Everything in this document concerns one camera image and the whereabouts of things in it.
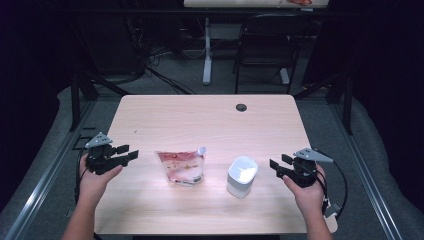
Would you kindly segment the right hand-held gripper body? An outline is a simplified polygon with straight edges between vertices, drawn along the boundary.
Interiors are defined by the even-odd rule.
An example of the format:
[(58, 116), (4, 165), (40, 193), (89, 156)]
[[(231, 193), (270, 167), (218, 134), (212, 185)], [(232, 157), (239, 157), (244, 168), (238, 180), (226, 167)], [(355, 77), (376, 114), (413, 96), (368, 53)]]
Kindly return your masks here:
[(308, 187), (317, 180), (317, 162), (332, 163), (333, 159), (317, 149), (304, 148), (293, 156), (293, 169), (288, 176), (300, 187)]

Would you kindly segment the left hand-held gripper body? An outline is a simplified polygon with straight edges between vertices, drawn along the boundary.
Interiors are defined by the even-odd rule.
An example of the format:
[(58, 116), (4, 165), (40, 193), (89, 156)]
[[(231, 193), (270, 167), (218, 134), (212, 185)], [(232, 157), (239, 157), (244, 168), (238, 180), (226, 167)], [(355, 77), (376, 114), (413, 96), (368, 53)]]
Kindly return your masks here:
[(85, 144), (88, 150), (86, 168), (90, 172), (102, 175), (108, 171), (108, 161), (116, 153), (112, 143), (112, 139), (100, 132)]

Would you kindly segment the clear jar with white lid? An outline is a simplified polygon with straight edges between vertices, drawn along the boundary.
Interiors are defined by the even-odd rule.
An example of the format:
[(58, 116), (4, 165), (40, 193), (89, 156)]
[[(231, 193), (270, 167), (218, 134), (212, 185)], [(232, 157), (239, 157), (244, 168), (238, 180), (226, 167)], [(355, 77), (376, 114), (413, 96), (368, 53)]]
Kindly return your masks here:
[(240, 156), (232, 162), (227, 171), (226, 189), (237, 198), (245, 198), (258, 172), (258, 164), (247, 156)]

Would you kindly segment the person's right hand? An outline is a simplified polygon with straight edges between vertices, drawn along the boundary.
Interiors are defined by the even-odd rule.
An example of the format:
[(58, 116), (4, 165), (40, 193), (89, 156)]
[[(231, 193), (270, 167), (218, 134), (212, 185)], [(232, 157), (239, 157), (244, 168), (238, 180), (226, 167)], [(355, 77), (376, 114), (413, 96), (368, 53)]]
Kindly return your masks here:
[(324, 192), (318, 180), (308, 187), (299, 187), (288, 176), (283, 177), (283, 181), (288, 189), (293, 193), (296, 204), (304, 217), (322, 217), (322, 204)]

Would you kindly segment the person's left hand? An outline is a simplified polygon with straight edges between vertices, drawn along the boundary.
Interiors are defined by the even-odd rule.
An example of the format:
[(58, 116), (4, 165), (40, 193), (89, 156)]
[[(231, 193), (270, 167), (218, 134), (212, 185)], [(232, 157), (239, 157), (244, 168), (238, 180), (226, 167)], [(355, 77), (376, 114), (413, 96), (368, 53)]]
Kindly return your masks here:
[(77, 204), (96, 206), (103, 196), (108, 183), (123, 170), (123, 167), (118, 165), (102, 175), (96, 175), (86, 168), (86, 159), (87, 154), (80, 159), (80, 183)]

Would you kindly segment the black metal stand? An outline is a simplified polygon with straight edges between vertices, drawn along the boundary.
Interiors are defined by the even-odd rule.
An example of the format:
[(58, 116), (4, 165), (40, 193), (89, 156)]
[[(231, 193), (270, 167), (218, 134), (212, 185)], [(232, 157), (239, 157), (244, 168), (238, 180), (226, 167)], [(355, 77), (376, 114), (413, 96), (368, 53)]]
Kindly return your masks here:
[(116, 86), (92, 71), (77, 70), (71, 81), (72, 124), (70, 131), (74, 131), (82, 119), (80, 94), (83, 94), (88, 101), (96, 101), (98, 99), (99, 93), (95, 88), (95, 84), (100, 84), (120, 96), (129, 95), (128, 91)]
[(303, 99), (319, 89), (329, 86), (329, 91), (326, 95), (326, 101), (328, 104), (336, 104), (343, 99), (343, 111), (342, 111), (342, 125), (349, 135), (352, 135), (351, 128), (351, 117), (352, 117), (352, 103), (353, 103), (353, 79), (351, 73), (348, 70), (335, 73), (329, 78), (322, 82), (315, 83), (305, 90), (294, 95), (296, 100)]

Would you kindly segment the black folding chair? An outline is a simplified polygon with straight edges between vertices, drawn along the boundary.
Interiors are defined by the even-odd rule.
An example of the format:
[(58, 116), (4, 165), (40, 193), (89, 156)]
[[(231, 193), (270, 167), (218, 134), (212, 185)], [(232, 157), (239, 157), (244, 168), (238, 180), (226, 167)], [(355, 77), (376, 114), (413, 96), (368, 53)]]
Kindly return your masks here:
[(292, 87), (298, 57), (312, 22), (302, 15), (257, 14), (240, 27), (233, 66), (235, 93), (239, 92), (240, 69), (273, 68), (277, 74), (290, 70), (286, 93)]

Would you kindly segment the grey metal box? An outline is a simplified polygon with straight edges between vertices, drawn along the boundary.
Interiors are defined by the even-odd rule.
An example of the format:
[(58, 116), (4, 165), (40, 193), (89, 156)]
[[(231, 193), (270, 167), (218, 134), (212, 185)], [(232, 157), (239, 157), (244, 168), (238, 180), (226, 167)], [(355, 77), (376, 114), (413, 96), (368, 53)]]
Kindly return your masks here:
[(240, 24), (212, 23), (209, 26), (209, 35), (216, 40), (236, 40), (239, 38), (240, 28)]

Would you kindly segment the light wooden desk top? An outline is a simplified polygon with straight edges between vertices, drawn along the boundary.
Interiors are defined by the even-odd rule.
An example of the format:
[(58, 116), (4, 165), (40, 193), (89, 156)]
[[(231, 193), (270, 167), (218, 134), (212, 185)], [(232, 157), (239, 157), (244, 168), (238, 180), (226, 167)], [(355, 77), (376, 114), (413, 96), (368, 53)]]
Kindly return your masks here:
[(312, 4), (301, 6), (287, 0), (183, 0), (190, 8), (326, 8), (330, 0), (312, 0)]

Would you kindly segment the aluminium floor rail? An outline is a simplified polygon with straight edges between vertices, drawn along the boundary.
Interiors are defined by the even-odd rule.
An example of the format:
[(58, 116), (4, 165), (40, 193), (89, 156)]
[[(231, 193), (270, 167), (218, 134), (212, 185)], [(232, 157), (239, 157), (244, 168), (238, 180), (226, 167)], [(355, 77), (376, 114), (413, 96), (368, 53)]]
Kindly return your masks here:
[(350, 152), (353, 156), (353, 164), (355, 171), (361, 180), (362, 186), (367, 194), (367, 197), (372, 205), (373, 211), (377, 216), (380, 225), (386, 235), (387, 240), (404, 240), (393, 216), (386, 204), (385, 199), (381, 195), (374, 178), (365, 162), (365, 159), (356, 143), (353, 135), (350, 135), (345, 129), (342, 121), (342, 112), (337, 105), (330, 104), (329, 109), (336, 120), (339, 131), (342, 133), (345, 142), (347, 143)]
[(71, 105), (62, 103), (58, 115), (33, 163), (5, 209), (0, 213), (0, 240), (22, 240), (37, 215), (59, 172), (66, 154), (78, 139), (82, 125), (96, 102), (83, 104), (71, 130)]

